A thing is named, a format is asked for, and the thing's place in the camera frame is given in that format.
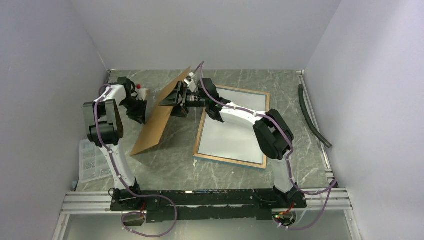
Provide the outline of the brown frame backing board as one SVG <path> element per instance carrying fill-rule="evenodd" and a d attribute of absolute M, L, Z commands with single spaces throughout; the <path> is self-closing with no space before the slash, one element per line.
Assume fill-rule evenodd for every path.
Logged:
<path fill-rule="evenodd" d="M 182 73 L 180 73 L 173 81 L 168 83 L 156 97 L 152 112 L 146 124 L 142 127 L 142 130 L 135 142 L 133 149 L 130 153 L 131 156 L 141 154 L 155 146 L 157 146 L 166 125 L 170 119 L 172 106 L 159 106 L 159 103 L 164 100 L 177 86 L 179 82 L 182 82 L 186 76 L 190 73 L 191 67 L 189 66 Z"/>

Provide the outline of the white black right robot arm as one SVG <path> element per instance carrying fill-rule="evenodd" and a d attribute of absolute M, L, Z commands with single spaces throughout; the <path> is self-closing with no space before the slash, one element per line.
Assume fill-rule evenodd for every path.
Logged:
<path fill-rule="evenodd" d="M 204 108 L 214 121 L 252 130 L 260 150 L 273 163 L 275 202 L 282 208 L 293 203 L 297 185 L 287 164 L 294 150 L 294 135 L 277 110 L 255 111 L 239 106 L 221 97 L 211 78 L 195 81 L 189 75 L 176 84 L 159 106 L 172 107 L 171 115 L 179 118 L 187 117 L 190 108 Z"/>

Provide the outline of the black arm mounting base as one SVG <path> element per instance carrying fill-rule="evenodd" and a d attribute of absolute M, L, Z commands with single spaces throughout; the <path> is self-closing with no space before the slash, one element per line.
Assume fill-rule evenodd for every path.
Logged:
<path fill-rule="evenodd" d="M 161 190 L 114 190 L 110 195 L 112 212 L 144 210 L 148 223 L 164 221 L 256 219 L 268 221 L 278 211 L 305 209 L 305 195 L 292 189 L 282 193 L 276 188 Z"/>

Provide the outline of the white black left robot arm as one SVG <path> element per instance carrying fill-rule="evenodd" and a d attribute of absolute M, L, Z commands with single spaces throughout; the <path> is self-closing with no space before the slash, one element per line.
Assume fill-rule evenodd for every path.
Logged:
<path fill-rule="evenodd" d="M 101 90 L 97 99 L 82 106 L 86 135 L 105 156 L 112 172 L 113 199 L 123 201 L 130 210 L 137 210 L 144 197 L 120 145 L 124 127 L 119 107 L 126 108 L 130 120 L 146 124 L 147 91 L 127 77 L 119 77 L 115 83 L 103 85 Z"/>

